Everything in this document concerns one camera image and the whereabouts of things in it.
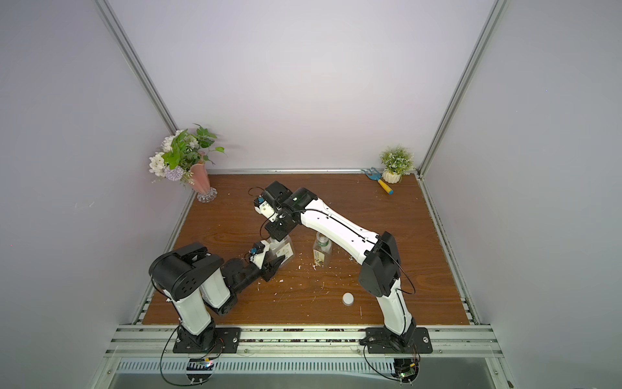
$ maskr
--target white wall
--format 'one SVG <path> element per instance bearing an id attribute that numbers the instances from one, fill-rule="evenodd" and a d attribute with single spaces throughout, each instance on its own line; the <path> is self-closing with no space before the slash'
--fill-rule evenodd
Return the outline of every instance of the white wall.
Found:
<path id="1" fill-rule="evenodd" d="M 216 168 L 425 156 L 493 0 L 110 0 L 181 128 Z"/>
<path id="2" fill-rule="evenodd" d="M 622 3 L 515 0 L 425 181 L 521 388 L 620 388 Z"/>
<path id="3" fill-rule="evenodd" d="M 84 388 L 188 193 L 91 1 L 2 2 L 0 52 L 1 386 Z"/>

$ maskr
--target gray floor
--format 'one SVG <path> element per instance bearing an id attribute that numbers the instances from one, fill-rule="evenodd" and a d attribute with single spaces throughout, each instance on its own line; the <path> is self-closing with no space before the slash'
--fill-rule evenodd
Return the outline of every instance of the gray floor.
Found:
<path id="1" fill-rule="evenodd" d="M 167 376 L 174 383 L 188 384 L 182 375 Z M 398 382 L 382 378 L 336 374 L 214 374 L 201 388 L 252 389 L 382 389 L 397 388 Z M 117 374 L 112 389 L 170 389 L 173 386 L 157 374 Z M 483 358 L 424 358 L 413 387 L 425 389 L 493 389 L 493 381 Z"/>

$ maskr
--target bottle label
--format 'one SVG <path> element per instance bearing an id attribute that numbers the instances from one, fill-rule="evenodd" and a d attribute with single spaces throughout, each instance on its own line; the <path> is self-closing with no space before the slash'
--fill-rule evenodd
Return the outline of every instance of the bottle label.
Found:
<path id="1" fill-rule="evenodd" d="M 324 267 L 324 253 L 322 253 L 321 251 L 313 249 L 313 260 L 315 261 L 316 265 Z"/>
<path id="2" fill-rule="evenodd" d="M 280 250 L 277 250 L 276 252 L 277 258 L 280 257 L 281 255 L 284 255 L 285 259 L 288 259 L 292 255 L 294 255 L 294 251 L 292 251 L 292 245 L 288 243 L 285 246 L 281 247 Z"/>

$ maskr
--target small white pot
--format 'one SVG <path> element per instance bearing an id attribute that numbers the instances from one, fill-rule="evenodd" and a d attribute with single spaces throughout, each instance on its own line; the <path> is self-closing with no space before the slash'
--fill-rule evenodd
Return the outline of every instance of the small white pot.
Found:
<path id="1" fill-rule="evenodd" d="M 401 174 L 393 174 L 389 172 L 388 170 L 385 170 L 383 172 L 383 180 L 385 180 L 389 184 L 395 184 L 396 182 L 399 182 L 401 179 L 402 179 Z"/>

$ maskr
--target flower vase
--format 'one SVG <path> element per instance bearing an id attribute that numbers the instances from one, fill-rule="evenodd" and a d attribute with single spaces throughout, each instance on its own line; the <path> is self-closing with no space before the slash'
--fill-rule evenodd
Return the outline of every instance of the flower vase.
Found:
<path id="1" fill-rule="evenodd" d="M 383 172 L 383 180 L 385 180 L 389 184 L 395 184 L 396 182 L 399 182 L 401 179 L 402 179 L 401 174 L 393 174 L 392 172 L 389 172 L 388 170 L 385 170 Z"/>
<path id="2" fill-rule="evenodd" d="M 197 193 L 197 200 L 202 203 L 209 203 L 216 198 L 218 192 L 216 188 L 210 186 L 210 179 L 207 177 L 207 171 L 204 164 L 194 164 L 190 168 L 192 172 L 192 189 Z"/>

